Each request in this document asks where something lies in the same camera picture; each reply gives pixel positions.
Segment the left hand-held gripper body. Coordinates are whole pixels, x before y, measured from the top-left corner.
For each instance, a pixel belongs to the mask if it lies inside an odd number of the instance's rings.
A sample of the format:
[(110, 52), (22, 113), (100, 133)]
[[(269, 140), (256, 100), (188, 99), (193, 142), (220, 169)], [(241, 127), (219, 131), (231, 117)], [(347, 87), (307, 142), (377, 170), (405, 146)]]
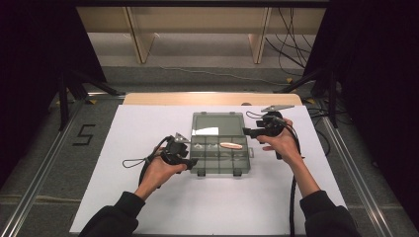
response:
[(189, 153), (187, 143), (189, 143), (189, 140), (185, 136), (177, 132), (175, 135), (165, 137), (164, 141), (166, 145), (160, 153), (164, 162), (169, 165), (189, 165), (191, 163), (187, 159)]

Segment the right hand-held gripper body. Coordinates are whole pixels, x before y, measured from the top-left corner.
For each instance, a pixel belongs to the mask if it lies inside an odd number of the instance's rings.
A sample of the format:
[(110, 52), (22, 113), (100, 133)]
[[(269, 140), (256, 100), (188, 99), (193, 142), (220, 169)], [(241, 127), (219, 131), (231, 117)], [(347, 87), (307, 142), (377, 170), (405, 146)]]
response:
[(259, 135), (277, 136), (285, 128), (285, 121), (280, 110), (290, 109), (291, 106), (272, 105), (262, 110), (262, 115), (256, 121)]

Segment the smoky clear plastic compartment box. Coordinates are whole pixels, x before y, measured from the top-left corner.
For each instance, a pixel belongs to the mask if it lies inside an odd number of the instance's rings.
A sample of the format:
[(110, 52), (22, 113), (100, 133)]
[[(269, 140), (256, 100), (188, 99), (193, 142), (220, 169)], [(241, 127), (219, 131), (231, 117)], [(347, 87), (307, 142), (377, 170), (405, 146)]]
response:
[[(243, 127), (242, 113), (194, 113), (190, 158), (199, 161), (191, 173), (198, 177), (248, 174), (251, 169), (250, 150)], [(220, 142), (241, 144), (243, 149), (222, 148)]]

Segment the person's left hand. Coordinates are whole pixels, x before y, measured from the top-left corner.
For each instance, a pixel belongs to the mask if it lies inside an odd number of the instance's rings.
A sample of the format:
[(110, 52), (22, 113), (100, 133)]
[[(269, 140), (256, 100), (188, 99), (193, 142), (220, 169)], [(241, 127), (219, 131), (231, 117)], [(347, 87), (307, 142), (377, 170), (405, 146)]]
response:
[(142, 200), (147, 200), (154, 191), (166, 183), (173, 175), (181, 173), (186, 169), (187, 166), (185, 164), (169, 165), (160, 156), (157, 156), (148, 165), (134, 194)]

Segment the person's right hand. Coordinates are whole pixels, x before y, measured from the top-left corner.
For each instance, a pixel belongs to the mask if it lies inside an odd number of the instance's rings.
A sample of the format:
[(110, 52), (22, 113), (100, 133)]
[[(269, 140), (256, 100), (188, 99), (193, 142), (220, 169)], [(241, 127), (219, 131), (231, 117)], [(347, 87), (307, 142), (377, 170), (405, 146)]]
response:
[(263, 149), (265, 151), (276, 151), (282, 159), (293, 166), (302, 162), (302, 157), (299, 154), (296, 142), (290, 129), (293, 127), (293, 122), (290, 119), (285, 119), (286, 127), (277, 136), (259, 135), (257, 140), (264, 144)]

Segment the light wooden table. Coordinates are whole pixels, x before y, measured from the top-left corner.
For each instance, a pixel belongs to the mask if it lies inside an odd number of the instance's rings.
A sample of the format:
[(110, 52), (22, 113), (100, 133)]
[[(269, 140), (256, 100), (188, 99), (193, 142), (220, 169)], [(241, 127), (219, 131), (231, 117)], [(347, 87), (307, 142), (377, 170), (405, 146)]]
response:
[(151, 106), (300, 106), (301, 104), (301, 98), (296, 94), (266, 93), (130, 93), (124, 99), (124, 105)]

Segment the white board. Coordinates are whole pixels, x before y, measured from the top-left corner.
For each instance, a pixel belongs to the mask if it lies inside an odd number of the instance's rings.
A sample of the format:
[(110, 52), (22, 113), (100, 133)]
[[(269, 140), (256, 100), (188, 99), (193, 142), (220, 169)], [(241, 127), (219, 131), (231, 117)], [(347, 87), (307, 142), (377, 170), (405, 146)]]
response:
[(166, 136), (190, 134), (200, 110), (119, 107), (72, 231), (79, 237), (357, 235), (306, 107), (282, 112), (280, 136), (250, 140), (251, 169), (238, 178), (200, 178), (155, 154)]

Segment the black metal stand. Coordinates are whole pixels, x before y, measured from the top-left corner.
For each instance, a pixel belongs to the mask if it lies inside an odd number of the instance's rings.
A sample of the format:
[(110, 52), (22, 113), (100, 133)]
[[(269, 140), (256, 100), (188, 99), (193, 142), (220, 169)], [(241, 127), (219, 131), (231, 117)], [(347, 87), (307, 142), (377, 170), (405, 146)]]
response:
[(302, 76), (299, 80), (283, 89), (274, 91), (274, 94), (288, 94), (294, 89), (308, 83), (309, 81), (314, 82), (314, 86), (311, 89), (311, 95), (314, 98), (318, 98), (324, 94), (328, 95), (328, 117), (334, 128), (337, 128), (337, 79), (335, 73), (331, 69), (320, 68), (309, 72), (307, 75)]
[(69, 109), (68, 109), (68, 96), (70, 92), (76, 101), (85, 101), (88, 93), (83, 86), (84, 83), (93, 85), (94, 87), (104, 91), (111, 96), (124, 96), (125, 92), (117, 91), (106, 85), (104, 82), (94, 79), (86, 73), (81, 71), (66, 69), (63, 70), (57, 78), (57, 89), (59, 95), (59, 108), (60, 108), (60, 128), (64, 128), (69, 123)]

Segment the black curtain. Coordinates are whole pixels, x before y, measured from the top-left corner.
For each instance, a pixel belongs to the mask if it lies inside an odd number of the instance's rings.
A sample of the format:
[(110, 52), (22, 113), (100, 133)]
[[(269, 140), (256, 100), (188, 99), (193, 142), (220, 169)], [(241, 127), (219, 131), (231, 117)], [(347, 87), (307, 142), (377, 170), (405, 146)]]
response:
[(58, 92), (106, 80), (74, 6), (0, 0), (0, 188), (28, 151)]
[(419, 231), (419, 0), (329, 0), (305, 72), (327, 63)]

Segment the light wooden shelf unit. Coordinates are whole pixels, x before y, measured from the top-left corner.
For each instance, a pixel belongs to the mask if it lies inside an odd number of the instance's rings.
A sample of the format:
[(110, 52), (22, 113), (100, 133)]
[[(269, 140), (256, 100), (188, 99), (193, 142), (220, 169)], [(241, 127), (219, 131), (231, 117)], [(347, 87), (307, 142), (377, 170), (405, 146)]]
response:
[(264, 38), (285, 34), (286, 24), (297, 35), (315, 35), (323, 8), (297, 7), (79, 7), (88, 33), (128, 33), (138, 63), (147, 60), (157, 33), (245, 34), (253, 62), (262, 61)]

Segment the metal floor rail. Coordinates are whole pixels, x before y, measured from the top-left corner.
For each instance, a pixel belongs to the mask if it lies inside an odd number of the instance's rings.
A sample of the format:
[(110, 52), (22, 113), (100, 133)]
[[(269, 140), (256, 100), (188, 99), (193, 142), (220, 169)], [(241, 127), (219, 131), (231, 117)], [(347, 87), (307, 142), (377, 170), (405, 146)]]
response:
[(378, 237), (394, 237), (390, 230), (388, 221), (377, 204), (372, 192), (370, 191), (365, 179), (357, 167), (352, 154), (350, 153), (338, 128), (335, 128), (328, 118), (323, 118), (327, 132), (331, 136), (332, 142), (339, 154), (339, 157), (347, 170), (351, 182), (353, 183), (364, 210), (366, 211)]
[(75, 237), (70, 227), (122, 97), (53, 102), (29, 151), (0, 189), (0, 237)]

